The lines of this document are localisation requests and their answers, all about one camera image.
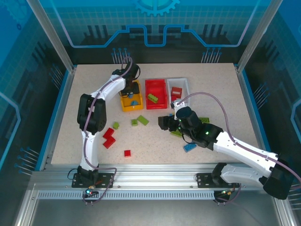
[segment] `plastic tray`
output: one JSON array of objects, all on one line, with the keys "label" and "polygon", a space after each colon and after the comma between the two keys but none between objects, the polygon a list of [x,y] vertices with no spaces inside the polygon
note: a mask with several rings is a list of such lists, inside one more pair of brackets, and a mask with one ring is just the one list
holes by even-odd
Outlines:
[{"label": "plastic tray", "polygon": [[[142,110],[143,109],[143,98],[141,95],[141,88],[140,88],[140,82],[138,80],[135,80],[135,82],[138,83],[139,86],[139,94],[133,94],[132,98],[124,98],[120,97],[121,105],[122,105],[122,110],[124,112],[129,112],[129,111],[135,111],[135,110]],[[132,101],[137,101],[138,105],[131,106]]]},{"label": "plastic tray", "polygon": [[[169,98],[170,104],[171,104],[170,93],[171,93],[172,87],[182,88],[181,99],[187,97],[190,94],[189,87],[188,87],[188,81],[186,78],[167,79],[168,98]],[[185,103],[187,103],[187,105],[190,106],[190,98],[188,100],[185,100]]]},{"label": "plastic tray", "polygon": [[[158,98],[158,102],[154,103],[148,99],[148,95],[152,94]],[[146,109],[166,109],[167,94],[166,83],[164,79],[146,80],[145,81],[145,99]]]}]

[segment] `green brick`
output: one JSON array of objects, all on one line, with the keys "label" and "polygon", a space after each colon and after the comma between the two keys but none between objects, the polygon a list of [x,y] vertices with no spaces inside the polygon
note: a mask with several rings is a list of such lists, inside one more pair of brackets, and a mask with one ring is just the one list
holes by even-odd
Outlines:
[{"label": "green brick", "polygon": [[138,126],[137,119],[132,119],[132,126]]},{"label": "green brick", "polygon": [[179,131],[179,130],[176,130],[176,131],[172,131],[170,132],[172,135],[175,135],[177,137],[182,137],[182,133]]},{"label": "green brick", "polygon": [[140,115],[140,116],[137,118],[137,120],[138,120],[139,122],[141,122],[144,126],[146,126],[146,125],[149,123],[149,121],[148,121],[146,118],[144,118],[142,115]]},{"label": "green brick", "polygon": [[202,123],[210,123],[209,118],[199,117],[198,119],[200,119],[202,121]]},{"label": "green brick", "polygon": [[158,98],[152,95],[151,93],[147,97],[150,101],[154,102],[155,104],[158,102]]},{"label": "green brick", "polygon": [[114,122],[113,128],[114,128],[114,129],[118,129],[118,128],[119,128],[119,123],[118,123],[118,122]]}]

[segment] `metal floor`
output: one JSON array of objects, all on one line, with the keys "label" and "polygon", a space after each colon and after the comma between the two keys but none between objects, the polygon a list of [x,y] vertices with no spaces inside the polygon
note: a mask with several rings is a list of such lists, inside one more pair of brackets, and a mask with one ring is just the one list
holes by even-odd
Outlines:
[{"label": "metal floor", "polygon": [[[242,192],[236,200],[264,226],[279,225],[273,199]],[[233,204],[213,201],[101,201],[85,206],[78,200],[38,200],[31,226],[257,226]]]}]

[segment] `blue block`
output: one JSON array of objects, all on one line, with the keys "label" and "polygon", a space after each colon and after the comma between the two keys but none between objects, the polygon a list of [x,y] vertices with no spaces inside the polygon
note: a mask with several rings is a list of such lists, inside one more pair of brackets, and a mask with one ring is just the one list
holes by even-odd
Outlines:
[{"label": "blue block", "polygon": [[136,101],[136,100],[132,101],[131,106],[134,106],[134,105],[138,105],[138,101]]},{"label": "blue block", "polygon": [[187,144],[185,145],[183,148],[184,148],[184,151],[187,153],[187,152],[190,152],[192,149],[196,148],[197,145],[196,144]]}]

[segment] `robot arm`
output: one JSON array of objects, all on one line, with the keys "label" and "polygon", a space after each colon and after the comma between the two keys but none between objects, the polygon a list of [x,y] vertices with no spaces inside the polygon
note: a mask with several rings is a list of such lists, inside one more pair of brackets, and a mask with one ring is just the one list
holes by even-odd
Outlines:
[{"label": "robot arm", "polygon": [[[115,70],[108,82],[100,87],[97,91],[91,93],[90,95],[83,94],[80,97],[77,122],[79,124],[79,128],[82,130],[81,133],[83,136],[83,145],[85,143],[84,141],[86,139],[86,133],[88,134],[88,139],[86,146],[83,146],[83,155],[81,163],[78,167],[78,173],[81,176],[92,180],[93,183],[95,183],[97,180],[98,171],[87,164],[87,161],[84,157],[84,150],[86,150],[87,160],[93,166],[97,167],[97,153],[99,147],[98,142],[100,140],[100,131],[104,129],[107,122],[106,103],[110,102],[112,98],[119,92],[121,92],[122,96],[126,96],[130,93],[139,93],[138,84],[137,82],[134,82],[134,80],[137,79],[137,72],[140,71],[138,65],[133,63],[128,73],[120,77],[125,73],[129,66],[130,63],[127,64],[125,69]],[[92,109],[92,114],[87,125],[87,130],[86,132],[84,132],[84,126],[87,121],[88,113],[95,97],[97,97],[97,100]]]},{"label": "robot arm", "polygon": [[223,129],[213,125],[202,123],[197,114],[180,100],[172,104],[174,116],[158,118],[161,129],[175,131],[178,129],[182,135],[192,139],[192,142],[202,148],[229,155],[252,168],[236,167],[226,163],[218,163],[212,172],[213,182],[216,185],[224,182],[240,183],[252,186],[261,186],[273,197],[286,199],[293,182],[293,176],[287,170],[275,162],[262,158],[256,153],[268,156],[271,159],[282,161],[277,154],[246,144],[236,138],[236,143],[252,150],[254,153],[234,143],[229,134]]}]

